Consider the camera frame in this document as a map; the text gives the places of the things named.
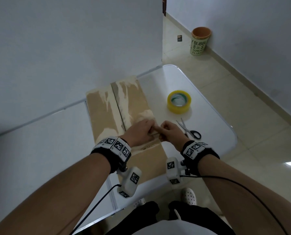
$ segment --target scissors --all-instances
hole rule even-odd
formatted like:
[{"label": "scissors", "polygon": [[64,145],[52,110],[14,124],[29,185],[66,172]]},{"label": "scissors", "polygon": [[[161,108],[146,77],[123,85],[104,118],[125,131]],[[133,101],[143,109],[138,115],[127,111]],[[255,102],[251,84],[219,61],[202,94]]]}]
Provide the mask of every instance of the scissors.
[{"label": "scissors", "polygon": [[178,122],[178,120],[176,120],[176,121],[185,130],[185,135],[187,136],[187,138],[188,138],[188,134],[186,132],[188,132],[189,134],[191,134],[191,136],[194,137],[195,139],[201,139],[202,138],[201,134],[198,131],[188,130],[182,118],[181,118],[182,124],[180,124]]}]

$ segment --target baseboard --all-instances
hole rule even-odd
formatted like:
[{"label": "baseboard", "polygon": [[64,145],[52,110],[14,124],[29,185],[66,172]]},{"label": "baseboard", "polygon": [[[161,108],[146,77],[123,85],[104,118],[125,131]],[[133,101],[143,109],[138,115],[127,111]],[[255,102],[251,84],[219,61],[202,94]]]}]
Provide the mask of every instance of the baseboard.
[{"label": "baseboard", "polygon": [[[181,23],[179,23],[174,17],[166,12],[166,17],[181,31],[191,38],[191,32],[187,30]],[[233,68],[228,62],[226,62],[221,56],[215,53],[210,47],[206,47],[205,51],[211,55],[216,61],[218,61],[224,68],[226,68],[232,75],[234,75],[240,82],[242,82],[250,91],[253,92],[258,98],[260,98],[266,105],[268,105],[273,111],[275,111],[281,118],[283,118],[289,125],[291,125],[291,115],[286,112],[281,106],[274,102],[268,95],[255,86],[245,76]]]}]

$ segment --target hand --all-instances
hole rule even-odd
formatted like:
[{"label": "hand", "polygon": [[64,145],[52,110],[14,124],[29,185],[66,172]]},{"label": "hand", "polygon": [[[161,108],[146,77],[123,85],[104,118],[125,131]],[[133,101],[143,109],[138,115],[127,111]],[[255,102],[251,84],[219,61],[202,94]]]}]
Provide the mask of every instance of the hand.
[{"label": "hand", "polygon": [[149,135],[149,133],[152,133],[153,131],[152,127],[154,124],[154,120],[141,120],[132,125],[129,129],[127,129],[124,135],[119,137],[124,139],[131,148],[140,146],[146,142],[154,140],[154,137]]},{"label": "hand", "polygon": [[160,133],[159,139],[161,142],[170,142],[179,152],[184,144],[190,141],[176,124],[167,120],[160,127],[154,126],[154,130]]}]

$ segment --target leg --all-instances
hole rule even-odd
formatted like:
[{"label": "leg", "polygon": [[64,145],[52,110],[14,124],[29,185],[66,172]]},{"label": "leg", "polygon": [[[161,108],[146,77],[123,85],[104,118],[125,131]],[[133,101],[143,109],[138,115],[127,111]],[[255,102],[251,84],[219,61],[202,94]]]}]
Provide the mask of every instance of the leg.
[{"label": "leg", "polygon": [[106,233],[106,235],[118,235],[120,233],[131,235],[144,227],[156,223],[156,214],[158,212],[159,206],[157,203],[154,201],[147,202],[135,208],[123,221]]},{"label": "leg", "polygon": [[170,220],[178,219],[175,209],[181,220],[205,227],[218,235],[235,235],[234,231],[217,214],[208,208],[196,205],[195,194],[191,189],[185,188],[181,192],[182,202],[173,201],[168,205]]}]

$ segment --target packing tape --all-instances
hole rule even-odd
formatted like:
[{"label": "packing tape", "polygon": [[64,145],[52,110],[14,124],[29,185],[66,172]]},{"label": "packing tape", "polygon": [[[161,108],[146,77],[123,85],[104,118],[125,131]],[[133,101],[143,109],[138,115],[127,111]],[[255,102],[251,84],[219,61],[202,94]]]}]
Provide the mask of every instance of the packing tape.
[{"label": "packing tape", "polygon": [[175,114],[183,114],[190,108],[191,96],[183,90],[175,90],[167,97],[167,108]]}]

